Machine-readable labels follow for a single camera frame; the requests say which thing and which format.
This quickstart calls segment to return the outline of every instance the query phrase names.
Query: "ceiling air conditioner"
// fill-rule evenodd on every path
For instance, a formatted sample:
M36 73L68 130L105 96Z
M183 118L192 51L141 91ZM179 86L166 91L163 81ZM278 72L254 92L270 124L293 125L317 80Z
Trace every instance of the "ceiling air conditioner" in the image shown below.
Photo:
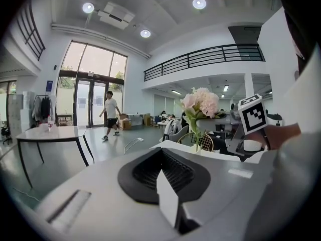
M102 22L111 24L124 30L135 17L133 13L124 7L109 2L104 11L99 10L98 16Z

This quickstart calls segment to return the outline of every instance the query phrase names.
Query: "gray chair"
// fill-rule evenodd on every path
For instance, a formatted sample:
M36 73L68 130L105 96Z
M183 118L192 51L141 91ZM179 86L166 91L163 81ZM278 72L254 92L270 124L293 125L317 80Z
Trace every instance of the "gray chair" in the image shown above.
M165 140L170 140L173 141L175 143L178 142L178 140L181 139L182 136L184 136L185 134L187 134L187 132L189 131L189 126L185 126L184 128L182 128L179 132L177 132L176 134L164 134L163 136L163 141Z

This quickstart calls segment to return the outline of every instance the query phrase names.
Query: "gray device surface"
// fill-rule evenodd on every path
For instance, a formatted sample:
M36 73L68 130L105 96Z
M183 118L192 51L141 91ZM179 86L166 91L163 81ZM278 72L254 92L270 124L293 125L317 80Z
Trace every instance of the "gray device surface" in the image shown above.
M82 190L91 196L65 233L77 240L242 239L246 224L269 183L274 156L266 152L259 164L247 164L170 150L202 165L211 174L210 185L203 195L196 201L183 203L187 218L201 225L186 235L180 235L170 226L158 205L135 202L117 182L122 166L150 150L91 165L48 194L36 213L48 221L66 200Z

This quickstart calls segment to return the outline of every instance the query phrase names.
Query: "cardboard box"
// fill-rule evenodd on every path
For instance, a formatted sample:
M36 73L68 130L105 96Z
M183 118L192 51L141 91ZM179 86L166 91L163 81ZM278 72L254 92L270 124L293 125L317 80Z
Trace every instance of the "cardboard box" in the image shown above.
M127 118L127 115L125 115L125 114L123 114L123 115L117 114L117 118L118 119L125 119L125 118Z
M128 120L119 119L118 120L118 126L123 131L130 130L131 129L131 122Z
M150 113L144 114L143 119L144 119L144 125L145 126L150 126Z

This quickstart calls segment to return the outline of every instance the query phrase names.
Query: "black railing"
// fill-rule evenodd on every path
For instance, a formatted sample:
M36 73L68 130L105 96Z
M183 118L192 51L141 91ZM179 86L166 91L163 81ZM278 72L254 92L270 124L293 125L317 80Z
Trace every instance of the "black railing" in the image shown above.
M17 22L19 29L31 51L39 61L45 45L42 42L32 13L31 2L28 2L18 13Z
M235 61L265 60L259 45L255 44L210 47L178 56L144 71L145 81L197 66Z

